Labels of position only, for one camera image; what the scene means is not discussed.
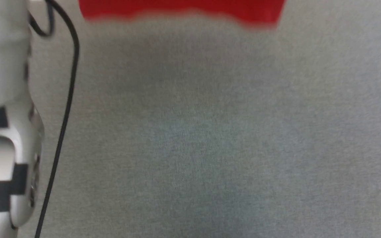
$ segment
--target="red fabric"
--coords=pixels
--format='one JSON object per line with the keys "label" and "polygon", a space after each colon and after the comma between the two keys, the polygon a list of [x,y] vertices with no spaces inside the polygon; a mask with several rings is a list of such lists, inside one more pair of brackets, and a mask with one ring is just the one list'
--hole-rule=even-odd
{"label": "red fabric", "polygon": [[79,0],[86,19],[126,18],[143,13],[183,13],[193,10],[208,15],[230,15],[250,24],[275,25],[285,0]]}

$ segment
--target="black cable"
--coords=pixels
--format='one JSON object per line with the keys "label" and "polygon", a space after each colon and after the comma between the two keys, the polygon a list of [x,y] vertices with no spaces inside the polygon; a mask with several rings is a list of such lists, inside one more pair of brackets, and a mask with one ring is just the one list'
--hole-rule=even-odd
{"label": "black cable", "polygon": [[[64,9],[55,0],[45,0],[45,1],[47,2],[48,8],[49,9],[54,8],[54,10],[56,12],[58,12],[58,14],[61,16],[61,18],[64,20],[65,24],[67,25],[68,30],[70,31],[71,37],[73,39],[74,53],[73,53],[73,63],[71,66],[70,86],[68,89],[68,97],[67,97],[67,103],[65,106],[63,123],[62,123],[61,130],[60,130],[59,140],[57,143],[56,154],[54,157],[54,162],[53,162],[53,167],[51,170],[50,180],[48,182],[47,192],[45,193],[44,204],[42,205],[41,215],[39,216],[38,226],[36,228],[35,238],[39,238],[41,236],[42,226],[44,224],[44,219],[45,219],[45,213],[46,213],[47,208],[48,208],[48,202],[50,200],[51,191],[52,191],[53,184],[54,184],[54,178],[55,178],[55,175],[57,172],[57,166],[58,166],[58,162],[59,162],[59,158],[60,158],[61,149],[63,146],[65,130],[67,128],[67,123],[68,123],[68,116],[70,115],[71,103],[73,101],[74,83],[76,81],[76,72],[77,72],[77,64],[79,62],[79,49],[80,49],[79,37],[77,36],[76,29],[74,28],[73,22],[71,22],[71,19],[69,18],[68,14],[64,11]],[[48,33],[44,33],[37,24],[35,25],[37,27],[33,27],[32,24],[36,23],[36,21],[34,20],[33,17],[30,18],[30,25],[32,26],[32,28],[34,30],[36,30],[36,29],[40,30],[39,33],[36,32],[36,33],[38,33],[38,35],[40,35],[40,33],[44,33],[43,34],[44,37],[48,37],[48,36],[52,35],[54,28],[53,27],[51,28],[51,14],[50,13],[51,12],[48,10],[49,20],[50,20],[50,30]]]}

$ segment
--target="red container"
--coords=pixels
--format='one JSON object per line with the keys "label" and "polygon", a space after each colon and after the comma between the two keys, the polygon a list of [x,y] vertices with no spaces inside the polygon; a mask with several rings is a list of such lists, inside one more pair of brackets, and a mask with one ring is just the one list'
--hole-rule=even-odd
{"label": "red container", "polygon": [[248,24],[276,25],[285,0],[79,0],[88,19],[131,19],[142,14],[192,11],[207,15],[230,15]]}

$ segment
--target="gray fabric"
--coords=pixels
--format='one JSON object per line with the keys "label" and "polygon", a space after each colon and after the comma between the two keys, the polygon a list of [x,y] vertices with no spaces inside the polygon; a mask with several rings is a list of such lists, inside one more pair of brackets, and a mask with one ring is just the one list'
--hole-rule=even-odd
{"label": "gray fabric", "polygon": [[[275,31],[62,5],[83,51],[43,238],[381,238],[381,1],[289,0]],[[72,53],[57,21],[31,64],[42,188]]]}

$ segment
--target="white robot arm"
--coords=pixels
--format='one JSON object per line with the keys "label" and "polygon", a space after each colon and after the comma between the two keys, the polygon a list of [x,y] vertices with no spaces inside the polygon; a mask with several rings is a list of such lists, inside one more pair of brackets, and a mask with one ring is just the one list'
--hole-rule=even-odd
{"label": "white robot arm", "polygon": [[[17,237],[18,227],[32,215],[39,184],[44,127],[27,83],[31,37],[27,5],[28,0],[0,0],[0,238]],[[64,20],[69,21],[69,29],[75,35],[72,83],[57,147],[58,160],[74,88],[78,39],[67,14],[58,4],[54,7]],[[48,199],[47,191],[45,208]]]}

